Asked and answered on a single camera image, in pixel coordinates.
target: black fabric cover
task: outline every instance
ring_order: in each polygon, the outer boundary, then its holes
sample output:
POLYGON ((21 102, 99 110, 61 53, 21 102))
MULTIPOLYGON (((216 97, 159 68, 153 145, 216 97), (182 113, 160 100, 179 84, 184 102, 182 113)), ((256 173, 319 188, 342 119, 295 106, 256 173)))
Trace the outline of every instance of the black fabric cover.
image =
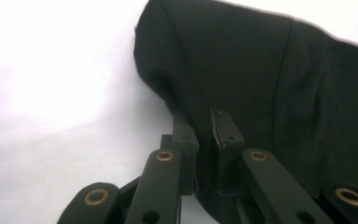
POLYGON ((357 47, 250 9, 150 0, 134 57, 167 107, 190 118, 198 197, 219 222, 239 220, 234 201, 213 196, 211 107, 228 111, 247 147, 272 152, 312 197, 332 184, 358 189, 357 47))

